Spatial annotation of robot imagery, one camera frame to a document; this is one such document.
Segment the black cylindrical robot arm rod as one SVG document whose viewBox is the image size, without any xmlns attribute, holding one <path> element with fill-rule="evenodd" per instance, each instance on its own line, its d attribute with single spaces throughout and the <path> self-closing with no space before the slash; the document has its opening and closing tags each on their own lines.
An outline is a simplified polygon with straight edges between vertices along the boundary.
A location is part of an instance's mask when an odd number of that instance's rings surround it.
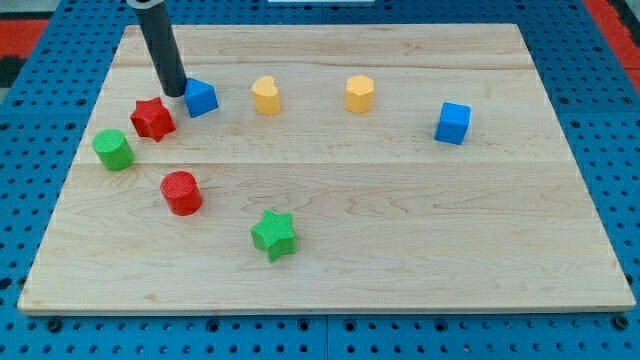
<svg viewBox="0 0 640 360">
<path fill-rule="evenodd" d="M 161 88 L 166 96 L 185 94 L 186 73 L 164 0 L 127 0 L 142 31 Z"/>
</svg>

